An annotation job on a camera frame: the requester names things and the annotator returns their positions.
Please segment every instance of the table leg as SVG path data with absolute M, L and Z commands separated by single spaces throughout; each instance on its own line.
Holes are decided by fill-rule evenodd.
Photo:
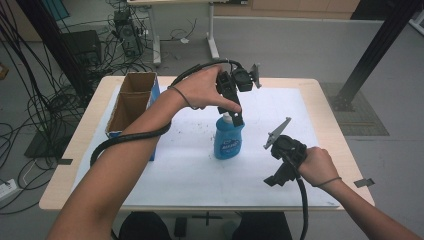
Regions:
M 155 66 L 159 66 L 161 64 L 161 57 L 160 57 L 160 39 L 159 35 L 156 34 L 156 27 L 155 27 L 155 15 L 153 14 L 153 8 L 152 6 L 145 7 L 147 9 L 147 14 L 149 15 L 150 20 L 150 29 L 152 31 L 153 36 L 153 64 Z
M 209 3 L 209 32 L 206 33 L 209 49 L 211 50 L 212 59 L 218 59 L 218 49 L 216 48 L 215 38 L 213 38 L 213 2 Z

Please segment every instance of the blue bottle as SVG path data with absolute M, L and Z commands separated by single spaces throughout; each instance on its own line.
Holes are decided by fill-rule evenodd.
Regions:
M 244 124 L 234 127 L 231 116 L 224 113 L 216 121 L 216 134 L 214 142 L 215 157 L 221 160 L 232 158 L 240 152 L 241 149 L 241 130 Z

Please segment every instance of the hand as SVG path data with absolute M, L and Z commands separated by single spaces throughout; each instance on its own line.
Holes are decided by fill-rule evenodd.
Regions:
M 224 98 L 216 91 L 216 78 L 220 72 L 222 72 L 221 65 L 214 65 L 191 74 L 175 87 L 193 107 L 219 106 L 232 112 L 241 112 L 240 105 Z
M 308 157 L 300 165 L 299 172 L 312 186 L 319 186 L 339 177 L 328 151 L 319 147 L 306 150 Z M 330 183 L 319 186 L 327 191 Z

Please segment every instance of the bottle label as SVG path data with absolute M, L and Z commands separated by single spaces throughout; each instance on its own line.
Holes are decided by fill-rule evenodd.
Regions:
M 222 142 L 219 150 L 221 154 L 231 154 L 234 151 L 238 151 L 239 147 L 240 147 L 239 140 L 226 139 Z

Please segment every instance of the black rubber band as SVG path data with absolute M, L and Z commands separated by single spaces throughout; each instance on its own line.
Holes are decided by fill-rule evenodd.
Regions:
M 327 183 L 330 183 L 330 182 L 332 182 L 332 181 L 336 181 L 336 180 L 339 180 L 339 179 L 342 179 L 342 178 L 341 178 L 341 177 L 336 177 L 336 178 L 330 179 L 330 180 L 328 180 L 328 181 L 325 181 L 325 182 L 323 182 L 323 183 L 321 183 L 321 184 L 315 185 L 315 186 L 313 186 L 313 187 L 322 187 L 322 186 L 324 186 L 324 185 L 325 185 L 325 184 L 327 184 Z
M 168 89 L 172 89 L 172 90 L 177 91 L 181 95 L 181 97 L 184 98 L 184 101 L 186 101 L 186 103 L 188 104 L 189 107 L 191 107 L 191 109 L 193 109 L 193 110 L 199 109 L 198 107 L 191 106 L 191 104 L 188 102 L 187 98 L 184 96 L 184 94 L 180 90 L 178 90 L 178 88 L 176 88 L 174 86 L 169 86 Z

